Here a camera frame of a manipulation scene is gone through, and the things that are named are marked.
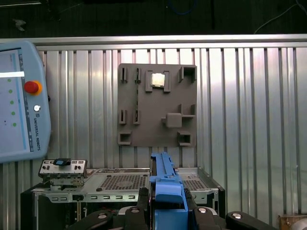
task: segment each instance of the square metal chip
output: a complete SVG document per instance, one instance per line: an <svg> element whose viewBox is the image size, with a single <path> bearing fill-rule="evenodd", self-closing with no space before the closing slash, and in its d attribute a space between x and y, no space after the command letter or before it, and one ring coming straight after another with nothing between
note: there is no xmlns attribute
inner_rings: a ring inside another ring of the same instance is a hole
<svg viewBox="0 0 307 230"><path fill-rule="evenodd" d="M153 73L152 74L152 86L153 87L164 87L165 74Z"/></svg>

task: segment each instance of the dark floor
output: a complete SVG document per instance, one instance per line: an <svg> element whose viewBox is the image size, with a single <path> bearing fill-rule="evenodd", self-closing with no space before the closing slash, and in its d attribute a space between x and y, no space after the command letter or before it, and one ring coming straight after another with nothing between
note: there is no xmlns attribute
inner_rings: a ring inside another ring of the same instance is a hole
<svg viewBox="0 0 307 230"><path fill-rule="evenodd" d="M53 1L53 12L46 5L0 8L0 37L253 34L295 4L295 0L198 0L191 13L178 15L168 0L92 5L80 4L81 0ZM194 2L169 1L179 12ZM307 7L305 0L300 1ZM25 31L19 31L13 19L24 20ZM306 22L307 15L295 6L258 34L307 33Z"/></svg>

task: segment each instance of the ventilation grille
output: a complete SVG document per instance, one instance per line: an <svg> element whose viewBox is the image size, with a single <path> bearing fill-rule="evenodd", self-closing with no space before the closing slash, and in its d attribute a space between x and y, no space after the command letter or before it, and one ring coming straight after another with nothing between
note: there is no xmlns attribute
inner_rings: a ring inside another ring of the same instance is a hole
<svg viewBox="0 0 307 230"><path fill-rule="evenodd" d="M146 187L146 178L142 175L115 175L107 177L100 187L104 190L138 190Z"/></svg>
<svg viewBox="0 0 307 230"><path fill-rule="evenodd" d="M182 181L183 186L188 188L190 191L197 191L200 189L206 189L206 187L199 180L188 180Z"/></svg>

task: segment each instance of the control panel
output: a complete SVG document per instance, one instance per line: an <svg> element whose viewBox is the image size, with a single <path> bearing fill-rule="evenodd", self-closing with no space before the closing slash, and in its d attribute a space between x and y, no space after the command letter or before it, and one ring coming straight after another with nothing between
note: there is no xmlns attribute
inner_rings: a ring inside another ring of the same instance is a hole
<svg viewBox="0 0 307 230"><path fill-rule="evenodd" d="M0 163L42 158L50 138L43 63L28 42L0 44Z"/></svg>

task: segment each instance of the white button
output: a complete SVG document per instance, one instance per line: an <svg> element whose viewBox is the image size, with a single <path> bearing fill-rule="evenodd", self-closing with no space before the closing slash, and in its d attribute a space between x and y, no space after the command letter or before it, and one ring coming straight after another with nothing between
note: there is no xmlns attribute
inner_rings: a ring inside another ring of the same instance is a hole
<svg viewBox="0 0 307 230"><path fill-rule="evenodd" d="M39 105L34 105L34 111L38 112L40 110L40 106Z"/></svg>

